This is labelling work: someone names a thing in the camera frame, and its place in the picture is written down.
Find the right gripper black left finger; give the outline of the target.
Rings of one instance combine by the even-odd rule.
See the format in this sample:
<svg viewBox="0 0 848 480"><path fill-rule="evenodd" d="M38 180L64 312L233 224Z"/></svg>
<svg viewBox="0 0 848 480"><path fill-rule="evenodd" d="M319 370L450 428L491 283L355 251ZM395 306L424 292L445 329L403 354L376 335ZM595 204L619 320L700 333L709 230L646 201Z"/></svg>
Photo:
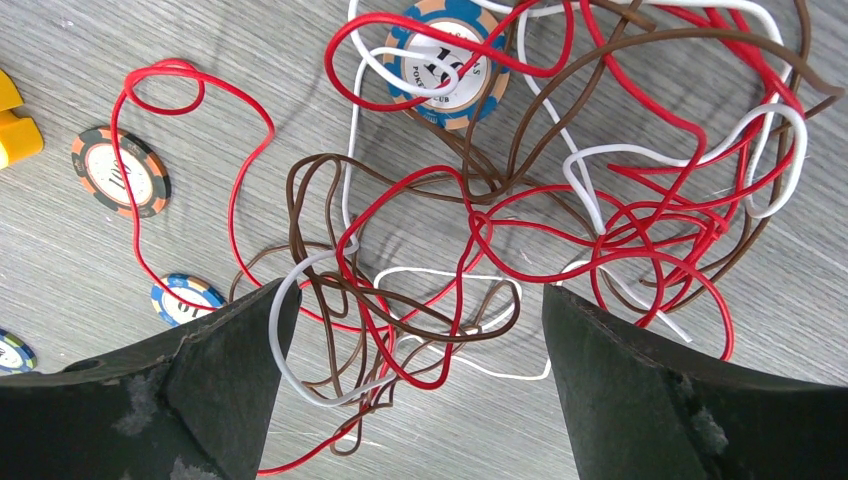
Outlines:
<svg viewBox="0 0 848 480"><path fill-rule="evenodd" d="M281 375L275 284L124 348L1 380L5 479L253 479Z"/></svg>

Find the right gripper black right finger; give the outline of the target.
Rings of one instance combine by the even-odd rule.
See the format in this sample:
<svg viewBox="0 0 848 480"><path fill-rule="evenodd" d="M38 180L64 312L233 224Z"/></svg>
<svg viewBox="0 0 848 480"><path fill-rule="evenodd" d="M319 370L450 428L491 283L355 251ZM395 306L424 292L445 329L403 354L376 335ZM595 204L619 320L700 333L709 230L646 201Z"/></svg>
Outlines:
<svg viewBox="0 0 848 480"><path fill-rule="evenodd" d="M558 286L542 325L582 479L843 479L847 390L748 369Z"/></svg>

